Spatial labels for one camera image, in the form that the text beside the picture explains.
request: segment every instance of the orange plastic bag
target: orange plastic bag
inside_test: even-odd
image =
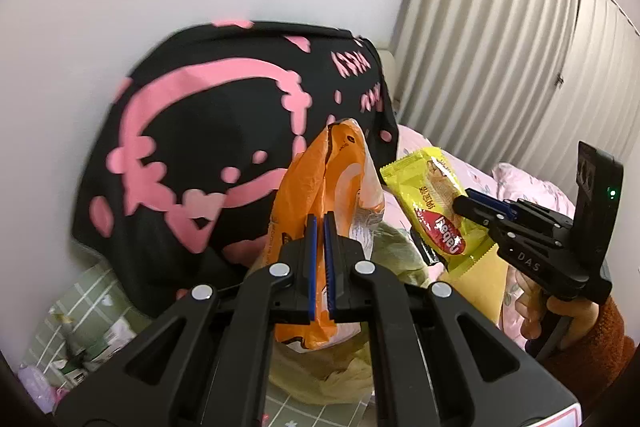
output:
[[[306,216],[318,219],[316,320],[309,326],[276,325],[276,340],[296,351],[321,349],[356,335],[360,325],[335,324],[326,303],[322,218],[333,211],[339,235],[360,241],[370,258],[373,228],[385,198],[362,130],[355,120],[327,126],[289,166],[276,195],[267,245],[254,267],[276,263],[283,241],[303,237]]]

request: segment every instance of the triangular cutout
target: triangular cutout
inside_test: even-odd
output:
[[[468,315],[460,315],[458,324],[485,382],[493,382],[516,371],[518,360]]]
[[[144,351],[127,363],[125,372],[149,385],[157,385],[186,323],[185,319],[180,319],[166,328]]]

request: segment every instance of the yellow snack package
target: yellow snack package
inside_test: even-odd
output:
[[[425,147],[380,169],[420,237],[445,261],[454,278],[471,268],[494,242],[485,227],[453,211],[466,196],[441,149]]]

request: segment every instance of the brown sleeve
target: brown sleeve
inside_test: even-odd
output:
[[[598,321],[589,334],[577,344],[546,359],[543,365],[575,394],[583,411],[588,414],[633,353],[634,343],[625,336],[625,323],[609,297],[600,307]]]

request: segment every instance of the beige vertical blind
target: beige vertical blind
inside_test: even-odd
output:
[[[409,0],[399,121],[488,170],[513,160],[555,91],[578,0]]]
[[[574,198],[578,141],[624,161],[640,126],[640,38],[612,0],[580,0],[562,77],[534,137],[520,138],[515,160]]]

